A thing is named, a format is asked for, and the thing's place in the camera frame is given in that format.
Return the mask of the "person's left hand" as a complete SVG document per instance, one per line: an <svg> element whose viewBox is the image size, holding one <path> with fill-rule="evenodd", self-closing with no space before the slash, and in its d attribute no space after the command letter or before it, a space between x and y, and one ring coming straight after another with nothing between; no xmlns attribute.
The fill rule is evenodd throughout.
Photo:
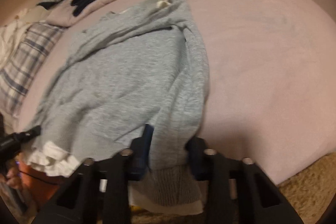
<svg viewBox="0 0 336 224"><path fill-rule="evenodd" d="M23 189L23 183L16 161L11 160L6 166L6 173L1 172L1 183L5 183L10 188L21 191Z"/></svg>

